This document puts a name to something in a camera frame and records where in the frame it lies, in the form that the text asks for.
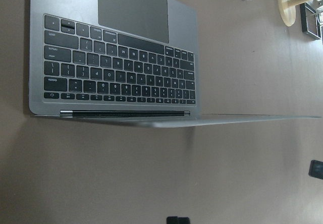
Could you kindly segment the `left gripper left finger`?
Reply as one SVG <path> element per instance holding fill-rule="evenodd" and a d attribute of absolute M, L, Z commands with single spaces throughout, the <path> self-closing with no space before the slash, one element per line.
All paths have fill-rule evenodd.
<path fill-rule="evenodd" d="M 178 224 L 177 216 L 168 216 L 166 219 L 167 224 Z"/>

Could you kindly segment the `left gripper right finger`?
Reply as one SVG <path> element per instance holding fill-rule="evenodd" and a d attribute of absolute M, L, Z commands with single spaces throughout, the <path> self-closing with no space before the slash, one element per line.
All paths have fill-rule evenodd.
<path fill-rule="evenodd" d="M 178 224 L 190 224 L 189 217 L 178 217 Z"/>

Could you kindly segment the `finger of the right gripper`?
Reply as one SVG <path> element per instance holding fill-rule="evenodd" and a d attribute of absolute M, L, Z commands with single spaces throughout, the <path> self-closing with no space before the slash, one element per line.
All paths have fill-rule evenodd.
<path fill-rule="evenodd" d="M 323 179 L 323 162 L 318 160 L 312 160 L 310 162 L 309 176 Z"/>

